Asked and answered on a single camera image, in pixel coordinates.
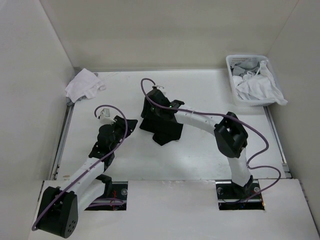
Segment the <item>black tank top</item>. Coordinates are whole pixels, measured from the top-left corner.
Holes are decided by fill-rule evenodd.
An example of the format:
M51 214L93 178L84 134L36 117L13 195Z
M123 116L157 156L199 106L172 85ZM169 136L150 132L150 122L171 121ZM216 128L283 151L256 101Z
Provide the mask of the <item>black tank top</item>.
M177 141L181 138L183 124L178 123L175 118L165 120L152 111L155 108L151 103L144 98L143 109L141 113L142 122L139 128L143 131L153 133L152 139L160 146L163 146L171 141Z

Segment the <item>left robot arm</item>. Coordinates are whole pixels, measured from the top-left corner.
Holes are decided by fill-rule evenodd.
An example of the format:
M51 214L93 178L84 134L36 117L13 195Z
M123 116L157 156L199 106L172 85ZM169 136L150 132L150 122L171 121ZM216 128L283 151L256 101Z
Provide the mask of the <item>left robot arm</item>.
M116 116L112 123L102 125L97 141L85 163L61 186L47 187L41 197L32 230L69 238L74 232L79 214L97 198L112 195L112 179L104 175L111 165L115 150L135 130L138 120Z

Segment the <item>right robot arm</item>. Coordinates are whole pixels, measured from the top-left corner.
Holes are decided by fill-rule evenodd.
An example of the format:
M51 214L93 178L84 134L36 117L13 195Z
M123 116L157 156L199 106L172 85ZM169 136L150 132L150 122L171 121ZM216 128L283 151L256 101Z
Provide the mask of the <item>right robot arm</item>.
M253 176L246 159L248 133L234 113L228 112L217 122L212 116L188 107L183 101L169 101L162 91L153 87L145 96L141 117L140 129L153 133L152 139L160 146L179 140L184 125L213 135L218 150L228 160L233 194L243 198L250 192Z

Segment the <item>folded white tank top stack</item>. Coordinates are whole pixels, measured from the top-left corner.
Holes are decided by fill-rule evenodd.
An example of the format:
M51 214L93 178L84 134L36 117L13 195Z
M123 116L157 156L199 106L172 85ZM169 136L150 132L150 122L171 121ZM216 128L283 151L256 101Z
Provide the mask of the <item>folded white tank top stack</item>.
M106 85L98 78L96 74L82 69L65 88L66 98L74 104L85 99L93 99L98 92L104 91Z

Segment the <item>grey tank top in basket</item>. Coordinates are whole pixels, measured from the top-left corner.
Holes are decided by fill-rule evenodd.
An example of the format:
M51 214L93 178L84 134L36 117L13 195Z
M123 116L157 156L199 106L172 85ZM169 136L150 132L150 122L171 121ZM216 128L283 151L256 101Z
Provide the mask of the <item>grey tank top in basket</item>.
M260 62L256 58L248 58L245 61L237 62L232 70L233 76L243 77L246 74L255 75L260 68Z

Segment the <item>white tank top in basket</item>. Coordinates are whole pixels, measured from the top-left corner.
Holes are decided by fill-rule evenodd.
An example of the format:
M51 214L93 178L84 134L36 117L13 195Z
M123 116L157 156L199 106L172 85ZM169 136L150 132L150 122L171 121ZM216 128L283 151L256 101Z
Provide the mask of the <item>white tank top in basket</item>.
M245 74L232 76L237 96L247 101L268 101L285 106L288 101L276 86L274 76L267 67L267 61L259 61L259 69L255 75Z

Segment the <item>white plastic laundry basket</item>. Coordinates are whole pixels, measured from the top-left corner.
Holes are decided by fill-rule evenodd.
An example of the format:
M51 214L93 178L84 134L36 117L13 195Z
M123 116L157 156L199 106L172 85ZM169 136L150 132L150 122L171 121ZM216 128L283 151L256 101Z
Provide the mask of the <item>white plastic laundry basket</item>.
M233 101L242 107L288 103L269 59L256 54L233 54L226 57Z

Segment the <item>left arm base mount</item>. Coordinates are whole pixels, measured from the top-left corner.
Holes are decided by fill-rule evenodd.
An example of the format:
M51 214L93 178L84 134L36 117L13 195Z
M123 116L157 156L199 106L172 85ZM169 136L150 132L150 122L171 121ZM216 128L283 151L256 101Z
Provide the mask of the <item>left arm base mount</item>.
M93 201L86 211L126 211L129 184L127 181L113 181L110 176L96 178L104 185L104 192Z

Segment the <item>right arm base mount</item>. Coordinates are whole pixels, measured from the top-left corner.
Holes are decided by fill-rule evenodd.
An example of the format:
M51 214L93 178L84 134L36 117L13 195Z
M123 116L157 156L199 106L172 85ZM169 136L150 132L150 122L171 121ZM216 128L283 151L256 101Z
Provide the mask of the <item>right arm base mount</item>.
M265 210L261 193L251 197L260 191L258 180L254 180L246 190L236 187L231 181L216 181L215 187L221 211Z

